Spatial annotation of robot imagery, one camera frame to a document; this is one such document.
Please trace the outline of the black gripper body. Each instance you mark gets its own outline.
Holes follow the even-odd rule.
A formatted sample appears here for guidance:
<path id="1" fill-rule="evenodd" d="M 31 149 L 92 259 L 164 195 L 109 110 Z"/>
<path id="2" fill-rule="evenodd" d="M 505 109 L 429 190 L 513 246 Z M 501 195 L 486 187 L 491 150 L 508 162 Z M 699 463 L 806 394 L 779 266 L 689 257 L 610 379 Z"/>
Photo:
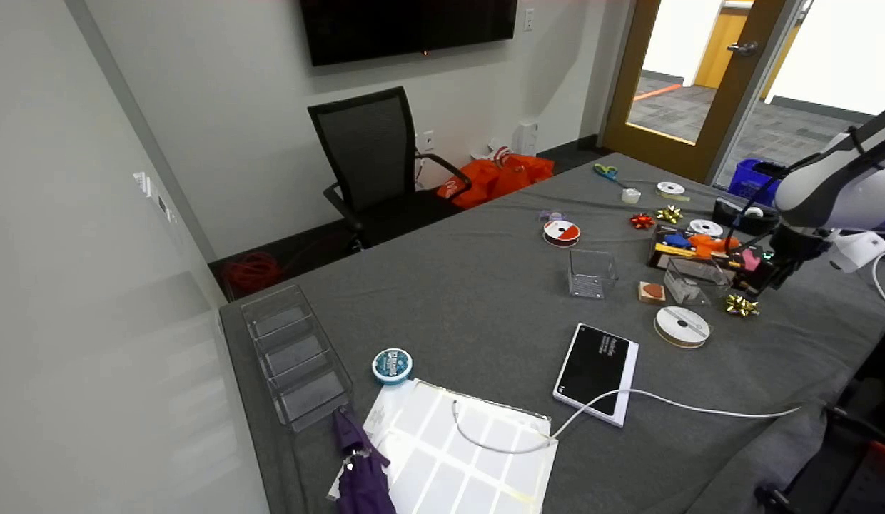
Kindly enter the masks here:
<path id="1" fill-rule="evenodd" d="M 779 225 L 769 236 L 760 266 L 746 275 L 746 282 L 757 292 L 779 289 L 795 270 L 800 270 L 809 259 L 817 259 L 829 247 L 830 243 L 819 227 Z"/>

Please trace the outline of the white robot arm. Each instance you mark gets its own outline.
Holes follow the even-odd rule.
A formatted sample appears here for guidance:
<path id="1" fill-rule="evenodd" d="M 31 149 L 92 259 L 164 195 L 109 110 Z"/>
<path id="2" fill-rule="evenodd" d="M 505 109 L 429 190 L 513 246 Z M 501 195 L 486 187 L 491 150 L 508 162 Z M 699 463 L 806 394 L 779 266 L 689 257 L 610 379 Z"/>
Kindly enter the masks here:
<path id="1" fill-rule="evenodd" d="M 742 279 L 779 289 L 809 259 L 860 270 L 885 253 L 885 109 L 840 132 L 822 150 L 795 162 L 773 195 L 770 259 Z"/>

